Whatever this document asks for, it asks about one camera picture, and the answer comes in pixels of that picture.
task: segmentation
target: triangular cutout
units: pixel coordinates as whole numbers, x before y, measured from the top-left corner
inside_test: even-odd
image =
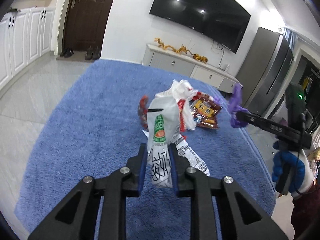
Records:
[[[70,225],[76,215],[76,211],[81,199],[82,192],[78,191],[69,201],[67,204],[64,205],[61,210],[59,210],[58,214],[56,215],[55,219],[59,220],[63,223]]]
[[[260,221],[261,216],[254,209],[254,207],[242,196],[239,192],[235,193],[236,201],[240,209],[241,217],[245,225],[250,225],[254,222]]]

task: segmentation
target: gray refrigerator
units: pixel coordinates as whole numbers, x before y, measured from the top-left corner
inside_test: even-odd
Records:
[[[242,105],[263,115],[278,93],[293,60],[283,35],[259,27],[236,76],[243,85]]]

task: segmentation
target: metal screw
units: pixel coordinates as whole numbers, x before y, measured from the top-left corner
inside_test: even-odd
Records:
[[[195,167],[188,167],[187,168],[188,173],[195,173],[196,171],[197,171],[197,169]]]
[[[230,176],[225,176],[223,178],[223,181],[227,184],[231,184],[233,182],[233,177],[230,177]]]
[[[84,183],[91,183],[93,181],[93,177],[91,177],[91,176],[85,176],[84,178],[83,178],[83,182]]]
[[[120,169],[120,172],[121,172],[122,174],[127,174],[127,173],[130,172],[130,169],[129,169],[128,167],[122,167],[122,168]]]

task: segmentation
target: blue blanket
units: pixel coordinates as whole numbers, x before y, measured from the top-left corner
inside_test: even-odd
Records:
[[[52,112],[30,154],[15,214],[32,231],[85,175],[100,178],[124,166],[147,138],[137,106],[167,90],[173,79],[187,79],[221,99],[218,130],[196,128],[187,142],[206,162],[210,175],[231,175],[268,213],[275,190],[260,153],[245,129],[230,126],[221,94],[192,78],[139,64],[111,60],[93,63]],[[128,239],[189,239],[190,200],[172,189],[156,189],[147,168],[140,198],[127,200]]]

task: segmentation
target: black shoe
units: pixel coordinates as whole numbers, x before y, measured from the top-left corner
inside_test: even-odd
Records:
[[[60,57],[64,57],[64,55],[67,53],[69,48],[65,48],[62,50],[62,52],[60,53]]]
[[[73,55],[73,49],[68,48],[67,52],[64,54],[64,57],[71,57]]]
[[[92,55],[92,59],[97,60],[101,57],[101,49],[99,49],[99,47],[97,47],[96,49],[94,49],[93,51],[93,55]]]
[[[91,48],[90,46],[89,49],[87,49],[87,53],[85,54],[85,60],[92,59],[92,55],[93,55],[93,48]]]

